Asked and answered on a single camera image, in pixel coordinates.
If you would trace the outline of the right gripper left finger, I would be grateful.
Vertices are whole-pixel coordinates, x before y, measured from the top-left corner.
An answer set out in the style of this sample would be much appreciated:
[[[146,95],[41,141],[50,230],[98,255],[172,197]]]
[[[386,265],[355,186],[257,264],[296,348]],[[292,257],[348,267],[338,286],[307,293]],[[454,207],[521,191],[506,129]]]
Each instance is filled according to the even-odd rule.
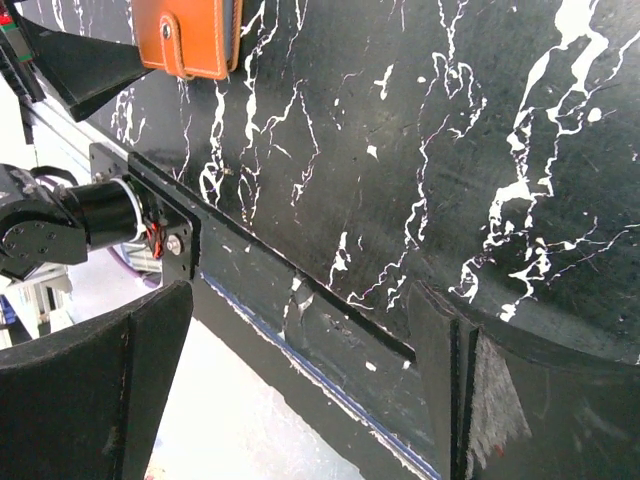
[[[2,350],[2,478],[144,478],[192,312],[176,281]]]

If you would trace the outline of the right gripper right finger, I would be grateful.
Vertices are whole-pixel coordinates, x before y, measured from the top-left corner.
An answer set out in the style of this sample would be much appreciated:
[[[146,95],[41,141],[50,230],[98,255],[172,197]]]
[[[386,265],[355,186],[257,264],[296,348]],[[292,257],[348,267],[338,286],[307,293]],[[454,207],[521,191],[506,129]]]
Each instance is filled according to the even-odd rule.
[[[422,283],[410,340],[443,479],[635,479],[639,370],[466,313]]]

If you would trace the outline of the brown leather card holder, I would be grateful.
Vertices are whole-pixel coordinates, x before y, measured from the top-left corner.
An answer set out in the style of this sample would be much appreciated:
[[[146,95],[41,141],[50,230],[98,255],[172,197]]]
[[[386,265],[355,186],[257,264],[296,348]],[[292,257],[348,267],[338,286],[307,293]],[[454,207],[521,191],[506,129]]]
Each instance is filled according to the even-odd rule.
[[[242,0],[133,0],[131,9],[145,67],[212,80],[237,68]]]

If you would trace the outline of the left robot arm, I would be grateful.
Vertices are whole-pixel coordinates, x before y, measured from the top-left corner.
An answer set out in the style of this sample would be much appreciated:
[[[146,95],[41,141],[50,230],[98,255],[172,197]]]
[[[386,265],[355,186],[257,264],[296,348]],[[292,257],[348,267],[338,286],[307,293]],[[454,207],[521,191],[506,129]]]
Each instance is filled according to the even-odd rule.
[[[120,178],[50,190],[29,170],[1,166],[3,277],[24,281],[46,263],[78,265],[144,232],[142,201]]]

